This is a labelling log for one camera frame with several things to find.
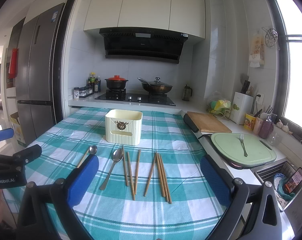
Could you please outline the yellow printed cup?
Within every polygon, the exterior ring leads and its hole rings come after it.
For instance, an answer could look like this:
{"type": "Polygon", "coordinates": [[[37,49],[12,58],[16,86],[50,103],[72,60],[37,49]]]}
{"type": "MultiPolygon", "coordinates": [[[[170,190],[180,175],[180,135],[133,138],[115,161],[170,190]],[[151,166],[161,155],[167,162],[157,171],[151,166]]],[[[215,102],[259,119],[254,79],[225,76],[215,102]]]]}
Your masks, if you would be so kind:
{"type": "Polygon", "coordinates": [[[254,117],[253,115],[246,113],[245,114],[245,118],[244,118],[244,128],[252,131],[254,129],[255,126],[255,122],[256,122],[256,117],[254,117]]]}

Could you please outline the sauce bottles group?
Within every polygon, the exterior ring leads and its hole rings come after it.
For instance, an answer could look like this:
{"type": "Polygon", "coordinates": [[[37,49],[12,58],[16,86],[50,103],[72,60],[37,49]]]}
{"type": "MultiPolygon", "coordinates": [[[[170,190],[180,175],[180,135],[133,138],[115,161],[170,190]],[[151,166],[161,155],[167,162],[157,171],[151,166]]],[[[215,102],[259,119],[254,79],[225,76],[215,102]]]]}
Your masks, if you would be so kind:
{"type": "Polygon", "coordinates": [[[87,79],[87,86],[90,88],[91,93],[101,92],[101,79],[100,76],[96,76],[94,72],[90,72],[87,79]]]}

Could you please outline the hanging towel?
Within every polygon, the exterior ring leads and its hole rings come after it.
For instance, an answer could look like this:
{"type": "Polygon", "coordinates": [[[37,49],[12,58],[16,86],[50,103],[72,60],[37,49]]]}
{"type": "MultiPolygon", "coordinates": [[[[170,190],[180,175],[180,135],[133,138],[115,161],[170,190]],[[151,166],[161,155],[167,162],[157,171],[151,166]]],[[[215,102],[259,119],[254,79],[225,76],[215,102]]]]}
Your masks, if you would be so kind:
{"type": "Polygon", "coordinates": [[[255,34],[251,41],[249,52],[249,66],[251,68],[259,68],[265,65],[265,45],[263,37],[255,34]]]}

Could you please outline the white upper cabinets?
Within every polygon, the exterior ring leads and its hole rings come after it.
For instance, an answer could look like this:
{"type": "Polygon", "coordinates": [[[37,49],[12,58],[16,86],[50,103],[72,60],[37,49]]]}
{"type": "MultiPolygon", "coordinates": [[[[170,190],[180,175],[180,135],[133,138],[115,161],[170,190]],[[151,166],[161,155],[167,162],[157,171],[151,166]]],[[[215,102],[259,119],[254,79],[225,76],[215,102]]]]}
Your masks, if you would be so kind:
{"type": "Polygon", "coordinates": [[[84,30],[145,27],[205,38],[205,0],[91,0],[84,30]]]}

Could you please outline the black wok glass lid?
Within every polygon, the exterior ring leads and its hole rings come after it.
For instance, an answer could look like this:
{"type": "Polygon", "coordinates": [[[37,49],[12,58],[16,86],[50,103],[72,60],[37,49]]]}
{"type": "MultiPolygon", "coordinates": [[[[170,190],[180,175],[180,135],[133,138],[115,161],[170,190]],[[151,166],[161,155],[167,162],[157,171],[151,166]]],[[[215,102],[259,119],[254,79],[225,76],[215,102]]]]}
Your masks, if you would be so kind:
{"type": "Polygon", "coordinates": [[[150,94],[167,94],[172,90],[172,85],[161,82],[159,77],[156,77],[155,81],[150,82],[141,77],[137,79],[141,82],[142,88],[150,94]]]}

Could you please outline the black gas stove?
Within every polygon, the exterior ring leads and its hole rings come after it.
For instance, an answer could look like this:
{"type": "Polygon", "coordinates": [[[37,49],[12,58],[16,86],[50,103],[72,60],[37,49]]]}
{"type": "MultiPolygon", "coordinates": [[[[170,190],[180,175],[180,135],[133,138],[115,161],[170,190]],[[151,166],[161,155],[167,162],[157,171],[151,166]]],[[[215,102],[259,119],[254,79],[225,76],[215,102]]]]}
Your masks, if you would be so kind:
{"type": "Polygon", "coordinates": [[[176,106],[176,104],[166,94],[137,94],[127,93],[126,89],[111,90],[95,98],[96,100],[126,101],[137,103],[149,103],[157,105],[176,106]]]}

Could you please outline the cream utensil holder box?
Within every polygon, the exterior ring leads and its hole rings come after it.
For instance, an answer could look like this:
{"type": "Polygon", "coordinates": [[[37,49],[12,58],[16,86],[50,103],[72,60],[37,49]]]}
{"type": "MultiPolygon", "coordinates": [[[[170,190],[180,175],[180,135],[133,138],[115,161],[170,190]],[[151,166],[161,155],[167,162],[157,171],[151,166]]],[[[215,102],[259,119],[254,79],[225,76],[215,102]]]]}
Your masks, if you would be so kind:
{"type": "Polygon", "coordinates": [[[112,109],[105,115],[106,141],[136,146],[142,134],[143,113],[112,109]]]}

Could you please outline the teal checkered tablecloth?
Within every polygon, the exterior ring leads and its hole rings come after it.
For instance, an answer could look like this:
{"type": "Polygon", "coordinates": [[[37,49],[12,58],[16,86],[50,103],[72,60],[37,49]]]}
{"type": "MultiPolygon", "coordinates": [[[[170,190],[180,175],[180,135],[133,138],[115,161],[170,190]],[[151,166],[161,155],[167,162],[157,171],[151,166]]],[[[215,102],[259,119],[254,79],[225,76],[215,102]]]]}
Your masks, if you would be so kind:
{"type": "Polygon", "coordinates": [[[80,108],[35,143],[41,156],[25,168],[26,179],[52,184],[76,168],[89,146],[97,146],[99,166],[74,209],[94,239],[205,239],[225,206],[200,170],[205,150],[182,116],[145,111],[140,143],[105,138],[106,108],[80,108]]]}

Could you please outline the black pot orange lid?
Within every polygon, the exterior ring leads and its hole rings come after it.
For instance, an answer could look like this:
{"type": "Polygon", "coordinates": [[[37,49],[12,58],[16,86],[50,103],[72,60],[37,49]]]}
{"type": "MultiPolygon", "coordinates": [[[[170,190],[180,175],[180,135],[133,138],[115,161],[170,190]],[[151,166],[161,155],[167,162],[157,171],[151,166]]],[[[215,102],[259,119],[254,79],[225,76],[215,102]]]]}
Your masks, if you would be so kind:
{"type": "Polygon", "coordinates": [[[105,79],[106,87],[110,90],[124,90],[126,87],[127,79],[115,75],[114,77],[109,77],[105,79]]]}

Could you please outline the plastic bag with sponges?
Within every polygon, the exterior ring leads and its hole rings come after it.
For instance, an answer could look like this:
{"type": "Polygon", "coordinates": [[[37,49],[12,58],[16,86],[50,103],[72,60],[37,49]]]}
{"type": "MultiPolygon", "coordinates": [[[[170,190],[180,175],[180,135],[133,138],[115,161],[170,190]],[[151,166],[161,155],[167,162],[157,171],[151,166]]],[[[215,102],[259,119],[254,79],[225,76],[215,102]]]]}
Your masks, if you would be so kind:
{"type": "Polygon", "coordinates": [[[220,92],[215,91],[207,99],[207,111],[222,118],[229,118],[231,114],[231,102],[225,99],[220,92]]]}

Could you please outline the grey refrigerator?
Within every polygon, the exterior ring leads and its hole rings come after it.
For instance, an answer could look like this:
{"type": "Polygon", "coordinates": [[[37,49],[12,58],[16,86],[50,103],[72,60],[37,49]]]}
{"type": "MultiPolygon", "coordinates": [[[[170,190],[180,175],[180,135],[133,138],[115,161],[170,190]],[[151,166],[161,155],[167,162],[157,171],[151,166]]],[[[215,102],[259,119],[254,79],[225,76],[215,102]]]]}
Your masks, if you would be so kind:
{"type": "Polygon", "coordinates": [[[24,144],[31,144],[54,124],[53,54],[60,3],[23,25],[15,79],[19,123],[24,144]]]}

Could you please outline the small steel spoon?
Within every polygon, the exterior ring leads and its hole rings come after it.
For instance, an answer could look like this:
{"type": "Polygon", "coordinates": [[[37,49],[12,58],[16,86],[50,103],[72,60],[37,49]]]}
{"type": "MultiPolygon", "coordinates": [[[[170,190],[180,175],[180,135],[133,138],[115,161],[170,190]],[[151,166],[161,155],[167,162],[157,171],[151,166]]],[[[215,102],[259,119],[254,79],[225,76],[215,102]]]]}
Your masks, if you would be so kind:
{"type": "Polygon", "coordinates": [[[85,152],[85,154],[82,156],[81,160],[79,161],[77,168],[79,168],[81,166],[81,164],[84,162],[84,160],[86,159],[86,157],[88,155],[95,155],[97,152],[97,146],[96,145],[91,145],[87,151],[85,152]]]}

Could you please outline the black spice rack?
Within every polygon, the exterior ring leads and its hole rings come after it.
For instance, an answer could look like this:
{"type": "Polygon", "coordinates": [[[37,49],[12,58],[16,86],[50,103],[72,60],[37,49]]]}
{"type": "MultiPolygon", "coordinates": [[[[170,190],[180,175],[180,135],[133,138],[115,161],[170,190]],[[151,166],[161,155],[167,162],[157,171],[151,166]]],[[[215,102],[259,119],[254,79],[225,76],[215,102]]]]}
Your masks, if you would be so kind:
{"type": "Polygon", "coordinates": [[[94,93],[92,86],[83,86],[79,88],[79,98],[86,98],[94,93]]]}

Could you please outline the wooden cutting board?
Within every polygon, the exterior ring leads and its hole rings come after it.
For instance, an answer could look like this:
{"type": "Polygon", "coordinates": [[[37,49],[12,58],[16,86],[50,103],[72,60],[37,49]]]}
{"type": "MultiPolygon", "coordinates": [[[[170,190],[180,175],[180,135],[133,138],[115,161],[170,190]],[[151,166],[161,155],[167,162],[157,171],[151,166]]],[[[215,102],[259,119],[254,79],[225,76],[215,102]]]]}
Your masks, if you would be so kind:
{"type": "Polygon", "coordinates": [[[201,133],[231,133],[231,129],[227,128],[221,121],[219,121],[212,114],[204,114],[197,112],[187,112],[191,120],[191,124],[201,133]]]}

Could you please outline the green plastic cutting board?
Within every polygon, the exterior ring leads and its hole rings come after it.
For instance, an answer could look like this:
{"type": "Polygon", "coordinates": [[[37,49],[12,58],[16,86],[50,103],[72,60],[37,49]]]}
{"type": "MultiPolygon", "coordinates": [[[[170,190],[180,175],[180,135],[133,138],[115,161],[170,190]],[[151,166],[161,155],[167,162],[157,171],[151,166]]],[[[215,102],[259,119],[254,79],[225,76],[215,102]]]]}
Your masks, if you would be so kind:
{"type": "Polygon", "coordinates": [[[210,139],[224,159],[243,168],[256,167],[276,160],[275,151],[250,134],[214,133],[210,139]]]}

